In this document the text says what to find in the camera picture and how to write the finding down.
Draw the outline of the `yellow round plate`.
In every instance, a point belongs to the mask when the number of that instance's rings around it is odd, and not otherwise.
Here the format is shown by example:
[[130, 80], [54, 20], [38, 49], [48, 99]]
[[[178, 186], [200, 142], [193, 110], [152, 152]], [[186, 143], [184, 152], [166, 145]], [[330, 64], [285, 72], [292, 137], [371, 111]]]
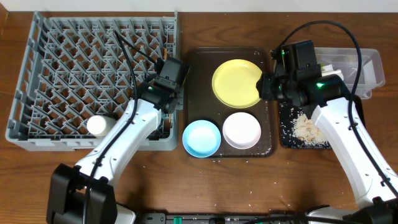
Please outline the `yellow round plate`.
[[261, 75], [262, 70], [248, 60], [228, 60], [215, 70], [211, 86], [223, 104], [232, 108], [248, 108], [260, 101], [256, 84]]

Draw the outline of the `pale pink bowl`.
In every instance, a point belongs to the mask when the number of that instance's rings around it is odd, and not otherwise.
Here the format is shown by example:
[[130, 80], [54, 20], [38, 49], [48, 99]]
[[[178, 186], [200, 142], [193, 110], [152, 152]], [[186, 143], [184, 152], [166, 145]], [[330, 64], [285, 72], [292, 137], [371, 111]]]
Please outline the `pale pink bowl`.
[[249, 149], [260, 140], [261, 125], [249, 113], [233, 113], [223, 123], [223, 137], [230, 146], [236, 149]]

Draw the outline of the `white paper napkin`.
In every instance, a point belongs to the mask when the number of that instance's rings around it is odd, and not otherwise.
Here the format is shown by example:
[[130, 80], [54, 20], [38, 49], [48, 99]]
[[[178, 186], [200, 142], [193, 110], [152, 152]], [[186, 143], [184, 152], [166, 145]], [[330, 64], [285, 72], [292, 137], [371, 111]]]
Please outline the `white paper napkin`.
[[328, 75], [338, 75], [342, 80], [344, 80], [342, 71], [340, 69], [334, 70], [332, 64], [322, 66], [321, 71], [323, 77]]

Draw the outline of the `white paper cup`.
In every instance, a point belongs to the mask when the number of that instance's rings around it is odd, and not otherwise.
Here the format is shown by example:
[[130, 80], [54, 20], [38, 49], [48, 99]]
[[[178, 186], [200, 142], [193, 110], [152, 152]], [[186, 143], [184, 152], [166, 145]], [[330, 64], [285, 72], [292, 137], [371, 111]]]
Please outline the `white paper cup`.
[[114, 118], [107, 116], [94, 115], [87, 121], [86, 127], [90, 134], [96, 138], [105, 137], [116, 124]]

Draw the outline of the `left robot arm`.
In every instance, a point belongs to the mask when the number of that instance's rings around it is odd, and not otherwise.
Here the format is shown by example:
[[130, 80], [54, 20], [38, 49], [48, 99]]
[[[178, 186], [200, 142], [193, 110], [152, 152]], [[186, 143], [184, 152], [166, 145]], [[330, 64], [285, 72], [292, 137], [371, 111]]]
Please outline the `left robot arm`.
[[136, 87], [124, 114], [100, 144], [73, 167], [60, 164], [50, 181], [47, 223], [134, 223], [136, 214], [116, 203], [114, 190], [148, 136], [173, 113], [189, 66], [169, 57], [153, 83]]

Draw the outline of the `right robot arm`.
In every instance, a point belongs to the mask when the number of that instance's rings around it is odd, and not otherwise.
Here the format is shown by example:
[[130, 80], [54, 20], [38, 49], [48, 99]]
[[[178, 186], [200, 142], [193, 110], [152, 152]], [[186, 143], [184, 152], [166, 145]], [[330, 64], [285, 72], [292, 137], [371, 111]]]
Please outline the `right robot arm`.
[[274, 72], [257, 83], [263, 100], [300, 107], [323, 133], [354, 193], [357, 211], [321, 206], [280, 222], [397, 223], [397, 174], [368, 134], [341, 77], [322, 75], [310, 40], [281, 44], [271, 51]]

